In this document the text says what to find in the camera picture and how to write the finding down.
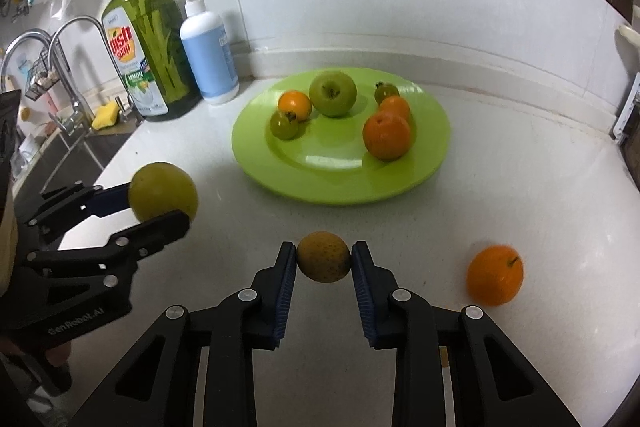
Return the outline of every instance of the dish soap bottle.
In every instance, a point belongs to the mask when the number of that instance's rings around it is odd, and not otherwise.
[[[174,0],[112,0],[102,24],[125,87],[150,121],[184,115],[200,91],[180,41]]]
[[[187,0],[185,10],[180,38],[202,97],[214,105],[228,102],[240,85],[222,18],[203,0]]]

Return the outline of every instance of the sink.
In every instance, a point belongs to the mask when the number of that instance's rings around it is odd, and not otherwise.
[[[85,186],[93,185],[135,128],[134,124],[118,124],[105,132],[76,138],[70,146],[69,139],[63,139],[62,134],[50,138],[33,160],[34,165],[15,195],[18,219],[33,213],[46,192],[68,187],[78,180]]]

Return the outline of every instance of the wire basket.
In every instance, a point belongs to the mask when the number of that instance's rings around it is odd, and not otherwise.
[[[54,47],[54,52],[57,53],[61,59],[62,67],[67,67],[68,69],[68,62],[66,61],[60,42],[56,42]],[[60,80],[60,72],[55,66],[52,65],[50,71],[47,69],[47,55],[48,49],[43,48],[40,52],[40,57],[33,63],[33,66],[29,70],[27,84],[24,89],[24,95],[29,100],[35,101],[39,99],[39,97],[55,86]]]

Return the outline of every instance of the green pump dispenser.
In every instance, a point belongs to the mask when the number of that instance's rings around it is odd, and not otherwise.
[[[111,0],[102,24],[142,116],[171,120],[198,103],[200,90],[180,40],[182,14],[174,0]]]

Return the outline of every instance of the dish soap label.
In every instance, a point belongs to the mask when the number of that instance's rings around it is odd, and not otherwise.
[[[107,13],[102,24],[111,54],[116,59],[118,71],[140,114],[142,116],[166,114],[168,108],[124,8],[117,7]]]

